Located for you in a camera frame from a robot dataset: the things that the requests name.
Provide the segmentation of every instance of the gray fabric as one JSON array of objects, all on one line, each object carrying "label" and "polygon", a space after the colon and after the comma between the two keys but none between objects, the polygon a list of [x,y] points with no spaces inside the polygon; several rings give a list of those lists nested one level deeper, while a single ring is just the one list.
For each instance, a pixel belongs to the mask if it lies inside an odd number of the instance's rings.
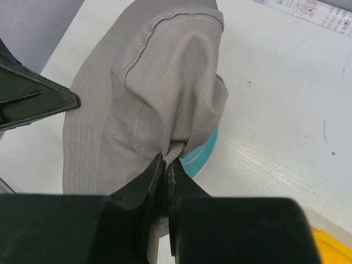
[{"label": "gray fabric", "polygon": [[159,152],[170,164],[204,144],[223,113],[222,13],[214,0],[136,0],[79,70],[64,123],[66,194],[110,194]]}]

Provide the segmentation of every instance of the yellow plastic container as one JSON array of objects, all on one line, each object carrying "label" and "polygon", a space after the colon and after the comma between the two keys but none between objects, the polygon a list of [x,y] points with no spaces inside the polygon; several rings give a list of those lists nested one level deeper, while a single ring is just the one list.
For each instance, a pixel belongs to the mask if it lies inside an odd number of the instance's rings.
[{"label": "yellow plastic container", "polygon": [[313,230],[313,237],[323,264],[352,264],[352,250],[328,234]]}]

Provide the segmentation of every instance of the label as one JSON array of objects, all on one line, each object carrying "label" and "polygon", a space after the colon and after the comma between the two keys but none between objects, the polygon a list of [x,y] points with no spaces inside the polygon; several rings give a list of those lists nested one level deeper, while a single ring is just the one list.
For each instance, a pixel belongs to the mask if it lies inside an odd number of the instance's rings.
[{"label": "label", "polygon": [[317,0],[264,0],[264,5],[352,37],[352,12]]}]

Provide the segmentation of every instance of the teal disc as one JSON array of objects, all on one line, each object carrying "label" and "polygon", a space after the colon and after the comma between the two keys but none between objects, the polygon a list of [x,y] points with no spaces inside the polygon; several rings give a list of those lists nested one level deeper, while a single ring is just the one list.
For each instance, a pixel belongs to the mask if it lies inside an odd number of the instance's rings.
[{"label": "teal disc", "polygon": [[215,132],[204,145],[197,148],[187,157],[180,159],[184,170],[192,179],[197,176],[209,160],[215,147],[216,138],[218,137],[218,130],[219,128],[216,128]]}]

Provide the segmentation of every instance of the tabletop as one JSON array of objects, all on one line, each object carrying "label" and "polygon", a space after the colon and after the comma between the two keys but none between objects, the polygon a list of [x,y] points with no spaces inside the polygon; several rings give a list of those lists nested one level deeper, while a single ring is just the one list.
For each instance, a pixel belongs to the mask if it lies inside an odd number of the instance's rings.
[{"label": "tabletop", "polygon": [[[131,2],[85,0],[42,75],[70,87]],[[313,227],[352,247],[352,38],[251,0],[217,2],[229,97],[196,181],[213,196],[292,197]],[[63,119],[6,132],[0,177],[20,192],[61,193]]]}]

